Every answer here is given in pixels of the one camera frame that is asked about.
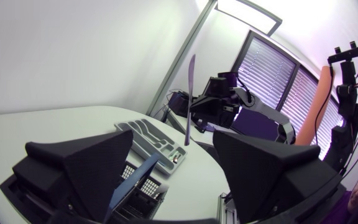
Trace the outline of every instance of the person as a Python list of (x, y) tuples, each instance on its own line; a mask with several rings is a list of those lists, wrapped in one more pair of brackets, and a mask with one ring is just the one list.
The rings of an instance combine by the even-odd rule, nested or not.
[(335, 204), (334, 208), (321, 222), (329, 223), (347, 223), (358, 207), (358, 181), (352, 191), (346, 191), (342, 198)]

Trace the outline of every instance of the fluorescent lamp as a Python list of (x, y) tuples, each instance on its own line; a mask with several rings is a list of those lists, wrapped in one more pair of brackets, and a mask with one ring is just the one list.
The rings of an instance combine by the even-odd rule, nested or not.
[(218, 0), (217, 9), (269, 36), (282, 23), (277, 16), (246, 0)]

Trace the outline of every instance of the window blinds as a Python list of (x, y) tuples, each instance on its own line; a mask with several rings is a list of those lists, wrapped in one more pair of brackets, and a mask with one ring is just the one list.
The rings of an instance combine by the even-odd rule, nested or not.
[(251, 92), (266, 105), (276, 108), (294, 68), (295, 63), (289, 58), (253, 38), (238, 72)]
[[(284, 102), (281, 112), (287, 115), (293, 125), (295, 132), (299, 130), (309, 112), (311, 102), (316, 93), (317, 83), (303, 68), (299, 69), (291, 90)], [(323, 120), (317, 131), (321, 152), (319, 158), (324, 159), (331, 143), (331, 129), (339, 124), (341, 117), (337, 113), (337, 106), (332, 99), (329, 100)]]

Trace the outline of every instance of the blue cloth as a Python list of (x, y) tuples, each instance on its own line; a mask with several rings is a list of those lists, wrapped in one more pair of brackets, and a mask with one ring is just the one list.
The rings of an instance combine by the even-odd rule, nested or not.
[(349, 203), (351, 194), (351, 191), (346, 191), (321, 224), (347, 223), (351, 217), (351, 214), (347, 211), (347, 203)]

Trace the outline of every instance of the window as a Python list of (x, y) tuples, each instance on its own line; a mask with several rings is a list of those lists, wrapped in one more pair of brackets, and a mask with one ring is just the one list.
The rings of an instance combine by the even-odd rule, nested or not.
[[(300, 62), (264, 37), (250, 31), (232, 71), (238, 71), (239, 78), (266, 105), (287, 115), (295, 132), (299, 133), (318, 83)], [(331, 129), (340, 121), (337, 103), (331, 97), (317, 132), (321, 160), (330, 147)]]
[[(309, 112), (311, 102), (317, 89), (317, 79), (307, 72), (306, 69), (300, 68), (296, 74), (295, 80), (291, 86), (290, 92), (285, 99), (281, 112), (289, 117), (295, 132), (299, 130)], [(331, 129), (341, 121), (341, 116), (337, 113), (335, 100), (330, 98), (327, 109), (317, 131), (321, 160), (326, 156), (331, 143)]]
[(247, 39), (246, 54), (237, 58), (233, 71), (266, 105), (277, 108), (297, 61), (253, 32)]

